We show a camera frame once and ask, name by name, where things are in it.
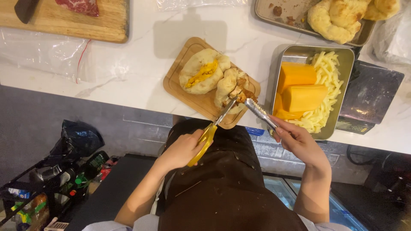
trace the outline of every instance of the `brown apron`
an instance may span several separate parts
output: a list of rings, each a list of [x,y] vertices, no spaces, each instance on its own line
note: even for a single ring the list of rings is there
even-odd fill
[[[205,128],[192,119],[172,128],[166,148],[181,134]],[[263,174],[244,127],[217,129],[197,166],[166,176],[160,231],[307,231],[298,215],[264,187]]]

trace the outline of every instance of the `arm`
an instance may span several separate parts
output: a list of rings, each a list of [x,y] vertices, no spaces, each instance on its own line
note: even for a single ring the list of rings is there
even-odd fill
[[[305,128],[271,116],[281,128],[276,129],[275,140],[305,163],[301,188],[294,211],[313,223],[329,222],[329,194],[331,166],[325,153]]]
[[[203,130],[199,129],[193,134],[180,136],[155,161],[147,175],[121,207],[114,221],[133,227],[134,221],[149,214],[164,176],[170,170],[184,167],[200,152],[205,144],[202,143],[197,146],[197,142],[202,134]]]

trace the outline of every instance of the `metal pan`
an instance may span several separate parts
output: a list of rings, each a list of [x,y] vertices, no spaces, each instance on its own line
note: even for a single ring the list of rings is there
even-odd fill
[[[255,12],[259,18],[271,24],[323,38],[321,34],[313,31],[307,22],[308,9],[320,1],[321,0],[256,0]],[[280,16],[274,15],[273,9],[275,6],[282,8]],[[287,17],[293,17],[295,21],[290,21]],[[353,40],[346,44],[363,46],[367,43],[374,29],[375,21],[361,19],[360,23],[361,29],[357,32]]]
[[[354,64],[354,52],[349,48],[339,48],[339,47],[328,47],[328,46],[307,46],[307,45],[291,45],[287,47],[281,56],[278,63],[278,71],[275,75],[274,85],[272,89],[272,99],[270,104],[270,111],[272,113],[274,109],[275,93],[277,91],[278,77],[280,74],[281,62],[299,62],[311,64],[309,58],[313,57],[315,54],[325,51],[326,53],[334,51],[338,55],[338,61],[340,65],[338,66],[338,71],[341,75],[338,76],[339,80],[343,80],[344,83],[341,86],[341,94],[337,96],[337,103],[333,105],[334,110],[330,112],[327,123],[325,127],[321,128],[319,133],[311,133],[311,136],[315,140],[326,140],[331,137],[334,133],[335,124],[338,120],[339,111],[341,109],[342,100],[344,99],[345,91],[347,89],[347,83],[350,79],[351,69]]]

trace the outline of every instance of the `green bottle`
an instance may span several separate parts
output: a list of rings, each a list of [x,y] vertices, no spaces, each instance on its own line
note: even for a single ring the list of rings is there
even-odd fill
[[[77,185],[86,184],[96,177],[102,169],[102,165],[109,160],[109,156],[104,151],[96,152],[79,169],[75,183]]]

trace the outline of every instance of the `gray tile wall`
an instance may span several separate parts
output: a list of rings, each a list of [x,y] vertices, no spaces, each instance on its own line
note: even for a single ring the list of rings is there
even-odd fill
[[[172,127],[172,115],[33,92],[0,85],[0,185],[46,157],[60,137],[63,119],[95,126],[109,155],[157,155]],[[263,170],[301,176],[304,164],[267,132],[251,136]],[[333,181],[362,184],[370,166],[346,156],[346,144],[320,144],[333,170]]]

